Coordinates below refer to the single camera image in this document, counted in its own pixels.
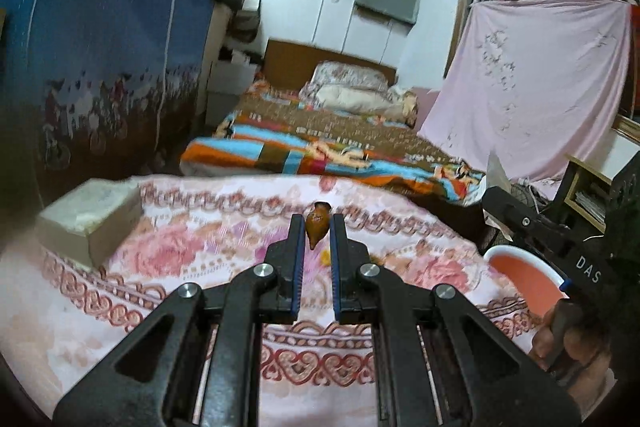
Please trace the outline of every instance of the brown fruit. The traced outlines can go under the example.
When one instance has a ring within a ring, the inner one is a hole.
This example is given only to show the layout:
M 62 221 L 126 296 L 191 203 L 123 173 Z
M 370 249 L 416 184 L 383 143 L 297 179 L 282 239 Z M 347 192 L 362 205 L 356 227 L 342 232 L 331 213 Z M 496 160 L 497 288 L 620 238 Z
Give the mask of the brown fruit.
M 305 229 L 309 238 L 309 247 L 313 250 L 320 240 L 329 232 L 331 205 L 325 201 L 316 201 L 314 209 L 306 216 Z

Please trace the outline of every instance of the wooden headboard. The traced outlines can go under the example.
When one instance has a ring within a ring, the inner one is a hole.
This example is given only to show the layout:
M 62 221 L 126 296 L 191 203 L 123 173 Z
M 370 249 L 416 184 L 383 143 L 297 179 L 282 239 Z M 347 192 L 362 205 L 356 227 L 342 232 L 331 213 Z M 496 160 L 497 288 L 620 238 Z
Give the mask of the wooden headboard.
M 307 46 L 296 42 L 269 39 L 264 53 L 264 76 L 268 83 L 278 89 L 300 90 L 316 70 L 320 62 L 342 62 L 352 66 L 362 66 L 382 72 L 389 86 L 396 83 L 396 70 L 370 62 L 364 58 L 351 57 L 322 48 Z

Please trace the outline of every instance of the bedspread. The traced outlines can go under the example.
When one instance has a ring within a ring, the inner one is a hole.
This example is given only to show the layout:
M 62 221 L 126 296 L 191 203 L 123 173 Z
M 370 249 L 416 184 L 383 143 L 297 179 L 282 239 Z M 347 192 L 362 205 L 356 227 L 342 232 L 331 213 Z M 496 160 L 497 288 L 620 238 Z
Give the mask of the bedspread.
M 313 109 L 264 81 L 241 97 L 215 136 L 193 140 L 180 160 L 347 177 L 410 198 L 436 194 L 455 202 L 474 192 L 482 177 L 402 124 Z
M 66 391 L 186 281 L 204 288 L 260 263 L 292 213 L 328 201 L 349 236 L 409 283 L 447 282 L 520 347 L 536 320 L 511 283 L 427 211 L 351 180 L 269 176 L 137 178 L 144 215 L 108 263 L 88 273 L 42 251 L 27 233 L 0 257 L 0 349 L 47 414 Z M 302 307 L 292 327 L 262 335 L 260 424 L 376 424 L 368 326 L 334 322 L 328 238 L 305 251 Z

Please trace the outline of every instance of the metal screw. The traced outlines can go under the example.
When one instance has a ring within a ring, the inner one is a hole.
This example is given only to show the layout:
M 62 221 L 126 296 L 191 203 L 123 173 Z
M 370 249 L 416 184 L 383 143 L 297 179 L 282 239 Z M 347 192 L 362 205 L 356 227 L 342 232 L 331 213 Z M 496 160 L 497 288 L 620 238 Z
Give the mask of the metal screw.
M 258 277 L 268 277 L 273 273 L 273 266 L 269 263 L 260 263 L 254 266 L 254 273 Z
M 198 285 L 194 282 L 186 282 L 178 288 L 178 295 L 183 299 L 190 299 L 198 293 Z
M 436 288 L 436 295 L 441 299 L 452 299 L 456 296 L 456 289 L 450 284 L 440 284 Z
M 364 275 L 364 277 L 375 277 L 380 273 L 380 266 L 373 263 L 367 263 L 360 266 L 360 273 Z

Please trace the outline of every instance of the cardboard box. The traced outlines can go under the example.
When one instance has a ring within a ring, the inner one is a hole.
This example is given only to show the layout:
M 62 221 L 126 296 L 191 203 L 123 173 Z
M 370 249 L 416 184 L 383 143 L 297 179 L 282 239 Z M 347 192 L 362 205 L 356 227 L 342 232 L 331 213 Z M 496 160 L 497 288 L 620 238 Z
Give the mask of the cardboard box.
M 142 216 L 135 182 L 91 179 L 45 208 L 36 234 L 47 250 L 97 268 L 119 247 Z

